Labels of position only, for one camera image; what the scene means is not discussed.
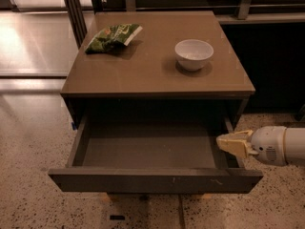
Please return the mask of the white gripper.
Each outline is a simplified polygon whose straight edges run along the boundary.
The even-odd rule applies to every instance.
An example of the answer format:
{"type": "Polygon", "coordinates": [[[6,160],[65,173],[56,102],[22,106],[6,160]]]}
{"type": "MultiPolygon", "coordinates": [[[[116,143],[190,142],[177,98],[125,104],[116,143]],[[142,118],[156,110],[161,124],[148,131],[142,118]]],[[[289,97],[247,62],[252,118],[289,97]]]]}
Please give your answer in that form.
{"type": "Polygon", "coordinates": [[[262,127],[255,132],[244,130],[220,135],[216,138],[216,143],[220,150],[236,157],[255,156],[263,164],[285,166],[285,131],[286,127],[283,126],[262,127]]]}

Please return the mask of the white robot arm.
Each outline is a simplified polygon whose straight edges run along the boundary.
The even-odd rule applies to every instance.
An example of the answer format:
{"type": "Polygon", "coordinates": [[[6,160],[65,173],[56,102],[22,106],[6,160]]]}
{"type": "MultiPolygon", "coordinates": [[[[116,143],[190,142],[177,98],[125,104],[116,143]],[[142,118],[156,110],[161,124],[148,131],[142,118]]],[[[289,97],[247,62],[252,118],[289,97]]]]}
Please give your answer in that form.
{"type": "Polygon", "coordinates": [[[305,166],[305,129],[265,126],[220,135],[220,150],[239,158],[253,156],[259,162],[274,166],[305,166]]]}

